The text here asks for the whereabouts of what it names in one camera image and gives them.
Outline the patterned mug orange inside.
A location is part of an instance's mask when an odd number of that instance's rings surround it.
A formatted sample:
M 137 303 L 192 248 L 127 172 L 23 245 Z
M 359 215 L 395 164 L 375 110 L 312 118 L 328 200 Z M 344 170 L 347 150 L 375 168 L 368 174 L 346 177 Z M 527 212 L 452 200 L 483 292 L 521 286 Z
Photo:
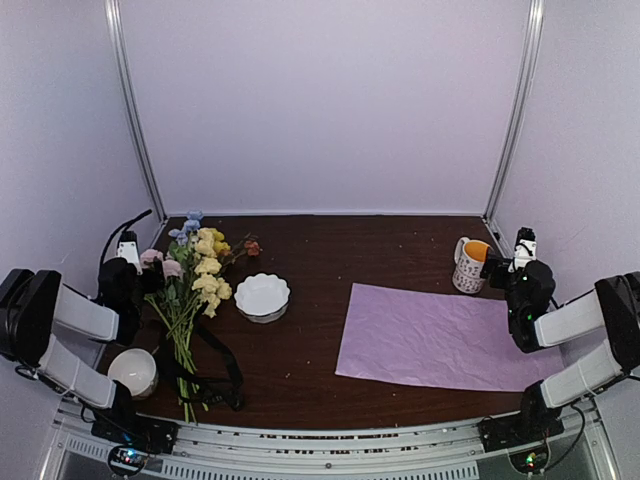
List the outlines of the patterned mug orange inside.
M 461 237 L 457 241 L 453 254 L 455 268 L 452 284 L 459 292 L 476 295 L 482 290 L 485 280 L 481 272 L 491 252 L 491 246 L 481 240 Z

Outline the pink wrapping paper sheet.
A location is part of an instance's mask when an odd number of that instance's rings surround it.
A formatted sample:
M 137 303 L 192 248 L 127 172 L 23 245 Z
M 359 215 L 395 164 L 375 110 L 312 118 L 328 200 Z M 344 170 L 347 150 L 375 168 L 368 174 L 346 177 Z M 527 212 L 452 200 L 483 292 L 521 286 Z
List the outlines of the pink wrapping paper sheet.
M 526 354 L 500 300 L 355 283 L 336 374 L 384 383 L 521 392 L 564 367 L 558 348 Z

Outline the black printed ribbon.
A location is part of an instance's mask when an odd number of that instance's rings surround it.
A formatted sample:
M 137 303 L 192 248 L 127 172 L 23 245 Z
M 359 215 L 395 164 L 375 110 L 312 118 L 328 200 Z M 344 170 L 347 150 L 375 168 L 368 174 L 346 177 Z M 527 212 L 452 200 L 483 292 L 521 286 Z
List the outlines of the black printed ribbon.
M 158 375 L 184 407 L 184 419 L 195 420 L 194 408 L 245 405 L 244 377 L 235 355 L 206 325 L 204 309 L 186 322 L 161 326 L 154 353 Z

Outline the scalloped white bowl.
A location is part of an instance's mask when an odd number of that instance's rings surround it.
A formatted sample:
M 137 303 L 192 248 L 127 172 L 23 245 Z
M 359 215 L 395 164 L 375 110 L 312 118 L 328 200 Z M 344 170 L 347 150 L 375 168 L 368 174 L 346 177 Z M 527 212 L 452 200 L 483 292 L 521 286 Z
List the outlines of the scalloped white bowl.
M 236 308 L 252 323 L 268 324 L 287 311 L 291 290 L 286 280 L 275 274 L 248 276 L 234 293 Z

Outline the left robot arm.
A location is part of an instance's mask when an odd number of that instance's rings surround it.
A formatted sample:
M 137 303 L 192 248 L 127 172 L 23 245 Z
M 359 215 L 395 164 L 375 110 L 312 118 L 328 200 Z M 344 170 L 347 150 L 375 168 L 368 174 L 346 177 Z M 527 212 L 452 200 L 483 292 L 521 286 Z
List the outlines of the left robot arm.
M 144 288 L 134 264 L 114 258 L 99 269 L 98 298 L 65 284 L 54 270 L 13 269 L 1 281 L 1 356 L 104 415 L 123 444 L 144 433 L 130 390 L 89 366 L 55 336 L 58 325 L 99 343 L 130 344 L 140 328 Z

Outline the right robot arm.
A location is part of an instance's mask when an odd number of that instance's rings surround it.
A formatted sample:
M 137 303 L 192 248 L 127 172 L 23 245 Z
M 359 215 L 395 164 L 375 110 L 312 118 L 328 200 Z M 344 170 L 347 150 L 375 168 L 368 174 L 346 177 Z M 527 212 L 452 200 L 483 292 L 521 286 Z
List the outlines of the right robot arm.
M 594 330 L 606 338 L 574 364 L 525 389 L 512 430 L 535 440 L 561 410 L 596 394 L 639 367 L 639 273 L 597 281 L 587 293 L 549 309 L 555 290 L 551 268 L 539 260 L 507 260 L 490 254 L 481 271 L 490 286 L 504 291 L 508 330 L 516 346 L 533 353 L 559 346 Z

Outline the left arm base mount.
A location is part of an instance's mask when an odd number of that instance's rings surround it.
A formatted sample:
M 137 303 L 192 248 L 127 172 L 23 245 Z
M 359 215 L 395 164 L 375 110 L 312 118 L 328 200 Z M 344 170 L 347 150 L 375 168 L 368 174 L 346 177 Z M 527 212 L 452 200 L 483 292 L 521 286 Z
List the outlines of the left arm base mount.
M 147 453 L 171 454 L 178 430 L 179 425 L 175 422 L 137 416 L 129 427 L 118 427 L 105 419 L 95 420 L 91 434 Z

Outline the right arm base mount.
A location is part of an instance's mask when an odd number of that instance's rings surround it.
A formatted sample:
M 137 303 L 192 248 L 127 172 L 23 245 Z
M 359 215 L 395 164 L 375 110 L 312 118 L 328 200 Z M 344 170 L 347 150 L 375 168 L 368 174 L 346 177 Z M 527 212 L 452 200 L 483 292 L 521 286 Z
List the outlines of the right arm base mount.
M 564 432 L 561 420 L 526 427 L 521 415 L 514 413 L 503 417 L 484 417 L 477 425 L 485 452 L 510 449 L 533 442 L 543 442 L 545 438 Z

